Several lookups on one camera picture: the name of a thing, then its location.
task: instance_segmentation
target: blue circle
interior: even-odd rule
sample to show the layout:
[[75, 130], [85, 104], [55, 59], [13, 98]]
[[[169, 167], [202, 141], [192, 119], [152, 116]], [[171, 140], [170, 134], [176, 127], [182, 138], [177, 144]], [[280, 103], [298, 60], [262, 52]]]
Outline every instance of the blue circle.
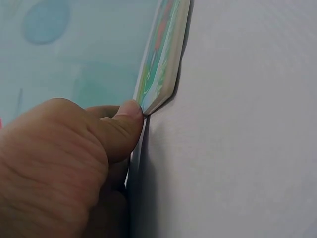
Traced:
[[63, 35], [69, 18], [70, 8], [66, 0], [44, 0], [26, 13], [22, 32], [30, 43], [48, 44]]

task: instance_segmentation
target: hand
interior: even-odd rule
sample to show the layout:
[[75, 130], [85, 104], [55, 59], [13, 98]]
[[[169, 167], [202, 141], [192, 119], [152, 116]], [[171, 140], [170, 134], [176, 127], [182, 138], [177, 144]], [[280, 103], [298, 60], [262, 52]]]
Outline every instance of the hand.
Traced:
[[49, 100], [0, 130], [2, 238], [128, 234], [128, 159], [143, 127], [134, 101], [82, 109]]

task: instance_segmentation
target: finger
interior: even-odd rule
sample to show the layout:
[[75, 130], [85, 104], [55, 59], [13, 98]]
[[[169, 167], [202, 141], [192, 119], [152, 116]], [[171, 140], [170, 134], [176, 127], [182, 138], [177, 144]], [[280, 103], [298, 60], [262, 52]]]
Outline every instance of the finger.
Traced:
[[126, 159], [110, 166], [106, 183], [109, 184], [112, 190], [117, 190], [124, 185], [128, 173], [129, 161], [130, 159]]
[[97, 106], [86, 109], [97, 118], [112, 118], [118, 110], [119, 106]]
[[129, 209], [125, 197], [112, 192], [105, 200], [100, 200], [89, 216], [82, 235], [83, 238], [124, 238], [129, 231]]
[[92, 129], [107, 154], [109, 164], [113, 164], [130, 156], [142, 128], [142, 110], [136, 101], [131, 100], [124, 103], [113, 118], [100, 119]]

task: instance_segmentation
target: wall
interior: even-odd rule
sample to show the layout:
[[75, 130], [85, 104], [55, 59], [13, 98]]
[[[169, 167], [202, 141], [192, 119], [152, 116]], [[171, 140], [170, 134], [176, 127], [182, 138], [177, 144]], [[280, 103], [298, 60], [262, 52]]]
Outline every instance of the wall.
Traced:
[[177, 94], [132, 164], [134, 237], [317, 237], [316, 11], [194, 2]]

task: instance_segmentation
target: light blue background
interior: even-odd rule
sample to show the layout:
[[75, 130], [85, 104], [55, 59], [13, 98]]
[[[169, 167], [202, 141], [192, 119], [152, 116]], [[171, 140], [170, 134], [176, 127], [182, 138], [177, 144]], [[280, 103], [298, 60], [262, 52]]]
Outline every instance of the light blue background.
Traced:
[[3, 123], [52, 97], [82, 107], [132, 98], [157, 0], [68, 0], [66, 32], [51, 44], [32, 45], [21, 26], [38, 2], [0, 0]]

